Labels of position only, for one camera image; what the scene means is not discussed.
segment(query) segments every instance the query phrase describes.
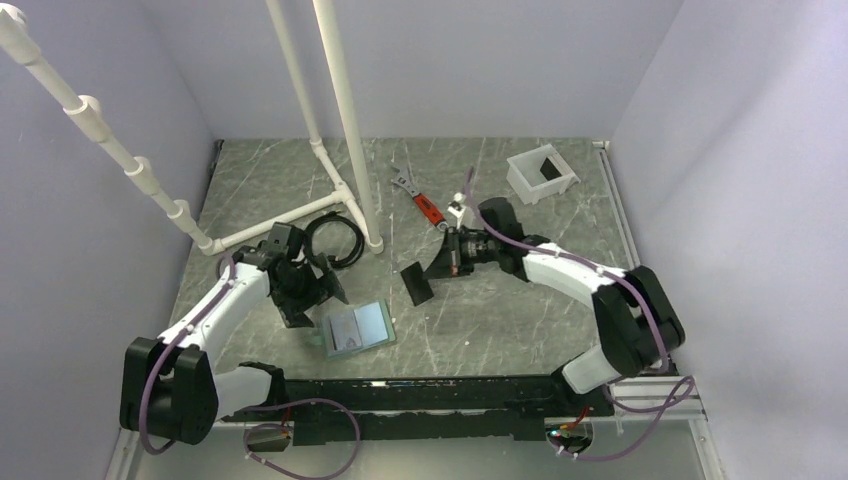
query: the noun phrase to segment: white bin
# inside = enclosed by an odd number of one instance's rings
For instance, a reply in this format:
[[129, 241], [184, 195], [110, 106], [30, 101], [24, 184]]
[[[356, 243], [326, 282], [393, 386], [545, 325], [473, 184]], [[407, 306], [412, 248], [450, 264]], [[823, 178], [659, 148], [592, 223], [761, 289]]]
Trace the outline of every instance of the white bin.
[[[542, 164], [546, 158], [551, 160], [562, 176], [552, 180], [545, 178], [542, 174]], [[564, 193], [572, 183], [580, 181], [574, 170], [565, 163], [551, 144], [509, 157], [506, 161], [509, 162], [506, 180], [525, 205], [528, 203], [535, 205], [541, 198], [555, 193]]]

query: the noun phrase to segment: gray wall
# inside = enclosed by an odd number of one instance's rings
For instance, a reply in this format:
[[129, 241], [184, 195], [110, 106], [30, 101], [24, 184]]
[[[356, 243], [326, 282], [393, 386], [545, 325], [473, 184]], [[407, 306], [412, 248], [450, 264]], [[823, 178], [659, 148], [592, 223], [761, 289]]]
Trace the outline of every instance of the gray wall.
[[[214, 134], [306, 137], [265, 2], [142, 0]], [[682, 0], [337, 1], [362, 134], [609, 138]], [[325, 136], [312, 2], [283, 0]]]
[[[138, 3], [15, 3], [46, 58], [197, 205], [212, 136]], [[103, 478], [124, 350], [166, 325], [189, 239], [4, 52], [0, 145], [0, 476]]]
[[848, 472], [848, 4], [687, 0], [612, 139], [730, 478]]

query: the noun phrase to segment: gray marble table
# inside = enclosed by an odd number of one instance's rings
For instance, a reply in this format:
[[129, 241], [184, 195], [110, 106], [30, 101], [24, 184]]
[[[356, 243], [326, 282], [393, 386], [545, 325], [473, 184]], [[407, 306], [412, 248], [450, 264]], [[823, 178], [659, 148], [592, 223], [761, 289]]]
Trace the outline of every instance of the gray marble table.
[[[581, 179], [564, 195], [523, 205], [506, 181], [506, 158], [545, 143], [565, 158]], [[345, 143], [326, 141], [341, 176], [354, 187]], [[390, 183], [391, 165], [408, 165], [415, 183], [444, 207], [461, 188], [469, 166], [477, 168], [478, 201], [507, 197], [527, 233], [611, 266], [627, 267], [621, 225], [605, 174], [588, 139], [416, 138], [365, 140], [373, 198], [385, 251], [367, 252], [338, 272], [353, 305], [384, 299], [397, 342], [343, 358], [327, 359], [318, 329], [286, 329], [270, 299], [236, 329], [216, 371], [255, 360], [282, 367], [288, 378], [375, 378], [549, 373], [597, 342], [590, 310], [540, 285], [506, 275], [494, 264], [470, 277], [435, 281], [436, 297], [413, 307], [400, 269], [420, 260], [426, 268], [442, 234], [418, 211], [409, 195]], [[228, 140], [203, 210], [200, 227], [222, 237], [329, 194], [332, 185], [306, 140]], [[316, 215], [295, 222], [304, 227]], [[353, 237], [338, 225], [316, 234], [315, 249], [342, 253]], [[255, 244], [261, 238], [247, 243]], [[172, 322], [215, 283], [214, 258], [193, 248]], [[330, 301], [309, 312], [317, 321], [346, 308]]]

